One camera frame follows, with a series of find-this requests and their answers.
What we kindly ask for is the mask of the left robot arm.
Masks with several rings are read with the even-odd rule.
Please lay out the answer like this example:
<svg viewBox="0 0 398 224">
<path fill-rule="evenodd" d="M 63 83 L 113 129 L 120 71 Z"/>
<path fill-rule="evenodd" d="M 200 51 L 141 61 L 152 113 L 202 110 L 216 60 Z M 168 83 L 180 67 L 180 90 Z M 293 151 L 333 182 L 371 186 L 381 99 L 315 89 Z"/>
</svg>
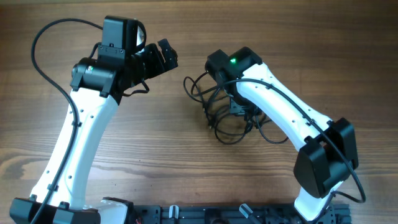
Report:
<svg viewBox="0 0 398 224">
<path fill-rule="evenodd" d="M 28 198 L 15 198 L 16 223 L 141 223 L 128 200 L 105 197 L 86 204 L 86 186 L 101 137 L 122 98 L 138 85 L 177 67 L 167 39 L 147 43 L 141 21 L 106 16 L 102 39 L 72 68 L 68 112 L 50 160 Z"/>
</svg>

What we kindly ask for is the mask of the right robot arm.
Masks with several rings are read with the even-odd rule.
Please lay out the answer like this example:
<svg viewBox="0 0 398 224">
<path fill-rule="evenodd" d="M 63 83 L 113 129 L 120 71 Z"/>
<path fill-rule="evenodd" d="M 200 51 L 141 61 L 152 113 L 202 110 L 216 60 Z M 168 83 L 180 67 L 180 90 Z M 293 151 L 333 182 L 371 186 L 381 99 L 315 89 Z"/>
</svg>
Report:
<svg viewBox="0 0 398 224">
<path fill-rule="evenodd" d="M 320 219 L 332 196 L 348 178 L 357 178 L 358 150 L 353 125 L 333 121 L 284 86 L 250 48 L 232 55 L 210 54 L 205 70 L 239 106 L 264 112 L 297 150 L 294 176 L 301 189 L 294 209 L 307 222 Z"/>
</svg>

